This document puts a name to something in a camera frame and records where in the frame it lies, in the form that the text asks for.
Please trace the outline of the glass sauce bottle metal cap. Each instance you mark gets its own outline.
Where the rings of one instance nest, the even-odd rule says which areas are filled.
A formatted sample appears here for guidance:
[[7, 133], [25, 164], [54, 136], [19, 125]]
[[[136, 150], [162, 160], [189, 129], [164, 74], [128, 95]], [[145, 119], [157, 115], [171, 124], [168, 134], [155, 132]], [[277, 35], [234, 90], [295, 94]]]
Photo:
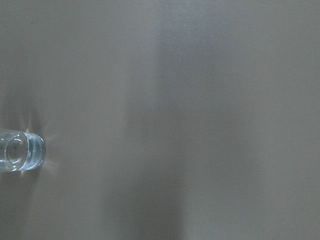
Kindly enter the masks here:
[[0, 171], [30, 171], [39, 167], [46, 155], [44, 140], [34, 133], [0, 130]]

